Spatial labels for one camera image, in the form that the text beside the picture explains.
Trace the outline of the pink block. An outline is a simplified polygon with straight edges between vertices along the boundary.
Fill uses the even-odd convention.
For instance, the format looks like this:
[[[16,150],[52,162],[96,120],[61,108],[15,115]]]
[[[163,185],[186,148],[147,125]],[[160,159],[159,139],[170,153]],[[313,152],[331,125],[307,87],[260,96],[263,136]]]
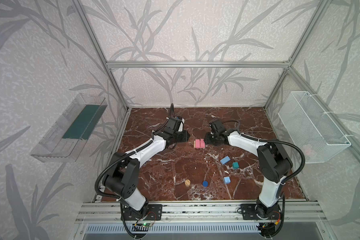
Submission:
[[[206,147],[205,141],[203,139],[200,139],[200,148],[204,149]]]
[[[194,148],[195,149],[199,149],[201,147],[201,142],[200,142],[200,139],[196,139],[194,141]]]

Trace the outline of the light blue cube block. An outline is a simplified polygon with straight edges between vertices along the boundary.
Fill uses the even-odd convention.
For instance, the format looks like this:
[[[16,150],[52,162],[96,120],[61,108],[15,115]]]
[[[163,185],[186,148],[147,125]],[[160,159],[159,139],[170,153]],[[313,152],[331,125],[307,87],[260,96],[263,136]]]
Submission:
[[[231,182],[230,177],[224,177],[225,184],[229,184]]]

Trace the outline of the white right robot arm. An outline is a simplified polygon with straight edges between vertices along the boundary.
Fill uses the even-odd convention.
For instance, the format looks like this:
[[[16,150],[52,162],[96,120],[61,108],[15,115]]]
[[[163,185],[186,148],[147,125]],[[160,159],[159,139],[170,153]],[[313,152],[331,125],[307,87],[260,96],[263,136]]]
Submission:
[[[234,121],[234,129],[226,129],[220,119],[209,123],[211,131],[206,133],[207,145],[228,145],[250,152],[258,157],[260,171],[264,176],[261,193],[257,198],[256,214],[260,219],[267,219],[277,209],[281,190],[286,182],[299,174],[305,164],[304,152],[294,144],[280,140],[259,139],[240,132],[240,122]],[[291,173],[293,163],[285,146],[296,150],[300,157],[300,166]]]

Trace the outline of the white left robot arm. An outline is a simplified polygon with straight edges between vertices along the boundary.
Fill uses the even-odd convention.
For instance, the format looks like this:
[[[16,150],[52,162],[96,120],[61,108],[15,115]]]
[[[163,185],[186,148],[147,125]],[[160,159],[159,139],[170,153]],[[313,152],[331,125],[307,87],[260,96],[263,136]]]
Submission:
[[[138,190],[140,168],[169,146],[189,140],[184,123],[182,117],[168,117],[163,127],[153,131],[145,143],[125,153],[113,154],[110,165],[97,177],[97,195],[118,200],[123,220],[124,214],[136,220],[149,214],[149,201]]]

